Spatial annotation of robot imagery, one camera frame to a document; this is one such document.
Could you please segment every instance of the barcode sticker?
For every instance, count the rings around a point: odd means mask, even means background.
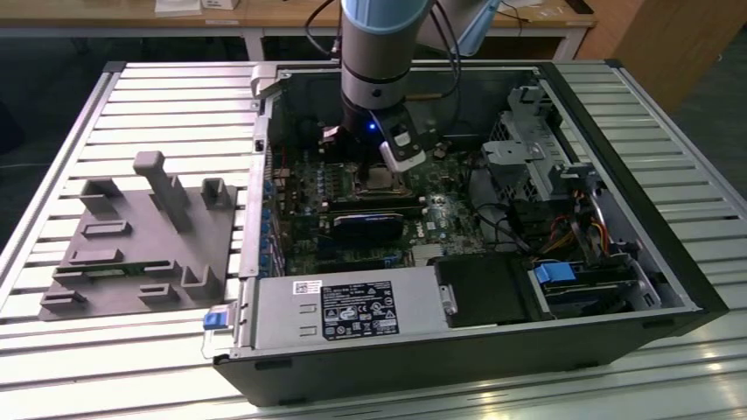
[[[307,280],[304,282],[293,282],[295,295],[319,294],[321,288],[323,288],[321,280]]]

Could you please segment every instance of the robotic arm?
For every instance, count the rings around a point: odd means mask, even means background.
[[[425,161],[424,146],[405,108],[405,84],[417,41],[437,30],[441,47],[473,53],[491,26],[499,0],[341,0],[343,130],[361,142],[377,144],[392,172]],[[424,25],[431,15],[431,24]],[[457,42],[451,17],[468,19]],[[451,47],[441,24],[452,35]],[[437,99],[443,94],[420,95]]]

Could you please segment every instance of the power supply label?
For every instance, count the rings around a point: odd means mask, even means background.
[[[392,282],[321,287],[321,325],[327,340],[399,334]]]

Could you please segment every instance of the cable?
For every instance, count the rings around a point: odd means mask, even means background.
[[[340,52],[340,49],[341,49],[341,2],[340,2],[340,10],[337,11],[337,36],[335,37],[335,42],[331,45],[331,55],[336,55]]]
[[[456,34],[453,33],[452,21],[445,14],[444,7],[441,3],[436,0],[435,7],[441,12],[443,20],[445,21],[445,29],[448,31],[448,35],[452,38],[452,45],[453,45],[453,57],[456,58],[456,95],[453,97],[453,112],[452,112],[452,119],[448,122],[448,125],[444,128],[444,131],[451,130],[456,123],[459,122],[459,114],[461,113],[461,104],[463,104],[463,90],[461,90],[461,81],[463,81],[463,56],[459,50],[459,39],[456,39]]]
[[[501,11],[499,11],[500,15],[508,16],[509,18],[515,18],[517,20],[517,36],[516,36],[516,38],[521,38],[521,32],[524,31],[524,23],[528,23],[529,20],[524,19],[523,17],[519,16],[519,9],[516,9],[516,6],[513,6],[513,4],[508,4],[503,0],[500,0],[500,2],[503,4],[505,4],[511,9],[513,9],[513,13],[516,13],[516,16],[511,16],[508,13],[503,13]]]
[[[327,8],[327,6],[333,2],[335,0],[325,0],[324,3],[321,3],[319,5],[319,7],[316,8],[316,10],[312,12],[312,14],[309,15],[308,19],[305,19],[305,24],[303,25],[303,31],[305,32],[305,37],[308,38],[308,42],[312,43],[313,47],[316,48],[316,50],[324,54],[324,56],[329,57],[332,55],[332,52],[324,50],[323,46],[319,44],[319,42],[316,42],[316,39],[313,38],[312,32],[311,32],[311,25],[313,20],[316,19],[316,17],[319,16],[319,14],[323,12],[323,10]]]
[[[433,21],[435,30],[439,33],[439,38],[441,39],[443,47],[445,48],[445,52],[447,52],[447,55],[448,55],[449,66],[452,68],[452,74],[453,74],[453,83],[452,83],[451,87],[448,88],[448,90],[445,92],[443,92],[441,94],[411,94],[405,97],[407,101],[431,101],[433,99],[443,99],[444,97],[449,96],[453,93],[453,91],[457,90],[459,82],[460,82],[461,76],[463,76],[461,53],[459,51],[459,40],[456,39],[456,34],[453,33],[452,22],[451,22],[448,16],[445,15],[445,10],[444,10],[444,7],[441,6],[441,3],[437,0],[435,2],[435,8],[439,10],[439,13],[441,13],[443,21],[445,23],[445,29],[448,31],[449,38],[452,39],[452,43],[453,43],[453,52],[452,52],[449,42],[445,39],[444,28],[441,27],[441,24],[439,23],[439,19],[435,16],[433,10],[431,10],[428,15],[431,17],[431,20]]]

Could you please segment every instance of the metal slotted table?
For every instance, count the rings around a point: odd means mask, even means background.
[[[731,307],[688,335],[656,341],[609,366],[256,409],[201,354],[204,310],[44,323],[42,291],[84,206],[84,180],[132,173],[160,150],[184,186],[223,177],[239,187],[227,300],[239,251],[261,64],[126,64],[104,72],[0,257],[0,417],[126,418],[692,418],[747,411],[747,206],[624,69],[557,68],[677,237]],[[579,157],[585,153],[565,132]],[[229,345],[227,334],[219,344]]]

